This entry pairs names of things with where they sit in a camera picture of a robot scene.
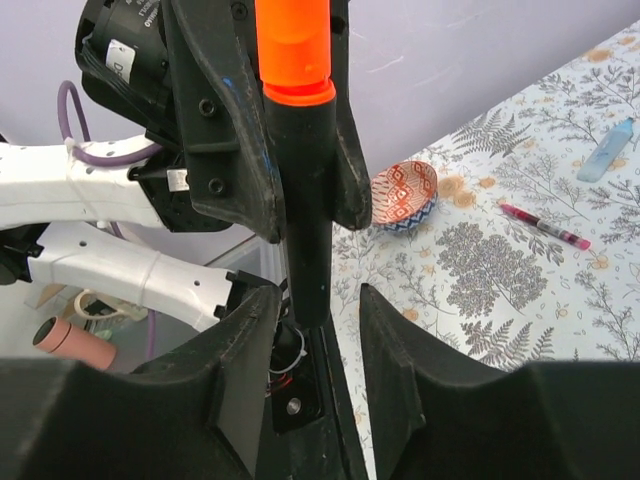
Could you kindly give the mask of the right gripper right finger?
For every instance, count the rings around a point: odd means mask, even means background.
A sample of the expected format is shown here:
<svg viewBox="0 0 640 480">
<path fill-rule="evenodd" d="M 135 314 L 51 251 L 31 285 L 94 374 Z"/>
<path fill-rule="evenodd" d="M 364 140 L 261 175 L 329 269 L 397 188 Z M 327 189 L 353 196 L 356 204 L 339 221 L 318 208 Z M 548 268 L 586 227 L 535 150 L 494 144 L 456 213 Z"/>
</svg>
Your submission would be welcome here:
<svg viewBox="0 0 640 480">
<path fill-rule="evenodd" d="M 367 284 L 359 320 L 379 478 L 638 477 L 637 364 L 504 372 L 412 324 Z"/>
</svg>

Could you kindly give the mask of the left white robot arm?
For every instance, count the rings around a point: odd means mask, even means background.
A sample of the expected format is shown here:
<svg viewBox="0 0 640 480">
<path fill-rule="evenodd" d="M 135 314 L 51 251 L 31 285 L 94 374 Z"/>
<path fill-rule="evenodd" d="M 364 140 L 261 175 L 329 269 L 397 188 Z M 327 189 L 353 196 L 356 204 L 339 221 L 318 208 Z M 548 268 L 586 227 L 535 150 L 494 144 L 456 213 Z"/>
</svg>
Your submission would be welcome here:
<svg viewBox="0 0 640 480">
<path fill-rule="evenodd" d="M 37 278 L 29 225 L 105 221 L 286 247 L 291 311 L 330 318 L 331 235 L 371 221 L 349 103 L 345 1 L 90 1 L 74 53 L 133 138 L 1 147 L 4 280 Z"/>
</svg>

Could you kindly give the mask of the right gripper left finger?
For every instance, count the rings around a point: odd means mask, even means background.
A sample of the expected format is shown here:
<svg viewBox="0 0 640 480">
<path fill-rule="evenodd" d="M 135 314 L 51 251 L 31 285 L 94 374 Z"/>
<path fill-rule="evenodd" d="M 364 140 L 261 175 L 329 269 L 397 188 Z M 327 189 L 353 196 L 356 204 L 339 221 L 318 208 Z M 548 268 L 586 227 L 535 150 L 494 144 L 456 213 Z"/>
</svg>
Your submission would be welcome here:
<svg viewBox="0 0 640 480">
<path fill-rule="evenodd" d="M 129 374 L 70 360 L 1 363 L 5 479 L 251 479 L 281 292 Z"/>
</svg>

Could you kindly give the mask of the black orange highlighter pen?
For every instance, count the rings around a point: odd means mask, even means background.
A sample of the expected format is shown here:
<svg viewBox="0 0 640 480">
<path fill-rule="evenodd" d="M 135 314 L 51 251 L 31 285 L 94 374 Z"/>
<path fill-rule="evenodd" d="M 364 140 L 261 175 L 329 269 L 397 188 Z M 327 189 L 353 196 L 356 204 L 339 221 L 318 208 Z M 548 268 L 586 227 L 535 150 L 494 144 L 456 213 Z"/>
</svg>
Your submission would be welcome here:
<svg viewBox="0 0 640 480">
<path fill-rule="evenodd" d="M 264 108 L 284 192 L 292 315 L 302 328 L 317 328 L 330 316 L 335 92 L 313 98 L 265 85 Z"/>
</svg>

